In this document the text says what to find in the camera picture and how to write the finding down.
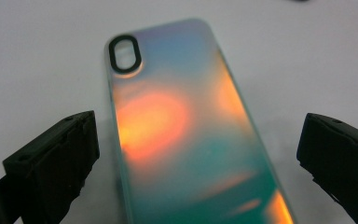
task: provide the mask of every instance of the white surface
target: white surface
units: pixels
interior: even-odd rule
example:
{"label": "white surface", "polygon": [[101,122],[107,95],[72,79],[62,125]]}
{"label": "white surface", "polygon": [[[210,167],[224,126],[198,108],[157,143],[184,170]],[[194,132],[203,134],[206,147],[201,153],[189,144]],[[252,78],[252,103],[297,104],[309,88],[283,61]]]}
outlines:
{"label": "white surface", "polygon": [[95,110],[101,158],[62,223],[117,223],[103,47],[197,17],[213,28],[298,223],[353,223],[296,160],[307,112],[358,128],[358,1],[0,2],[1,161],[58,120]]}

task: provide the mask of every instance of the phone case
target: phone case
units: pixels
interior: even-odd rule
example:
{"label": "phone case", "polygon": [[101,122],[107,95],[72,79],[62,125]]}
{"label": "phone case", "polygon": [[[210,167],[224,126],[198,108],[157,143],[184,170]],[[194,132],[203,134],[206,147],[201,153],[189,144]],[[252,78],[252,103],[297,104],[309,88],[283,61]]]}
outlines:
{"label": "phone case", "polygon": [[130,223],[293,223],[265,149],[209,26],[125,34],[126,73],[106,59]]}

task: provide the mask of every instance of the camera cutout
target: camera cutout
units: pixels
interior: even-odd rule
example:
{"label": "camera cutout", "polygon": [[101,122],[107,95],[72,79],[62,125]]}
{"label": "camera cutout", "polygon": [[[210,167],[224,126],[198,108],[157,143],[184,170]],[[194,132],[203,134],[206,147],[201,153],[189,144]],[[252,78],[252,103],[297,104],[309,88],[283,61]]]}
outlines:
{"label": "camera cutout", "polygon": [[121,75],[136,71],[141,63],[138,41],[132,35],[120,35],[109,44],[112,68]]}

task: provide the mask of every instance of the glossy surface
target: glossy surface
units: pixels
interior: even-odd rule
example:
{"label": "glossy surface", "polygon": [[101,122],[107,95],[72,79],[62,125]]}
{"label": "glossy surface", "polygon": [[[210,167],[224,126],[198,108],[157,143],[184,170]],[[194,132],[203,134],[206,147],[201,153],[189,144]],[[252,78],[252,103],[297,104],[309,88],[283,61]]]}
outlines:
{"label": "glossy surface", "polygon": [[141,67],[112,71],[130,223],[293,223],[210,28],[131,33]]}

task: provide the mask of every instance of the holographic phone case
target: holographic phone case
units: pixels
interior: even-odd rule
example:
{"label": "holographic phone case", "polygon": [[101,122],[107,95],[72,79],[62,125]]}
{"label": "holographic phone case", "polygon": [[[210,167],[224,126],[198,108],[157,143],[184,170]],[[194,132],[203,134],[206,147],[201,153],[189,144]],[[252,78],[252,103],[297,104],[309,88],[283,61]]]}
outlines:
{"label": "holographic phone case", "polygon": [[[128,71],[121,40],[137,48]],[[206,23],[127,33],[106,59],[130,223],[293,223]]]}

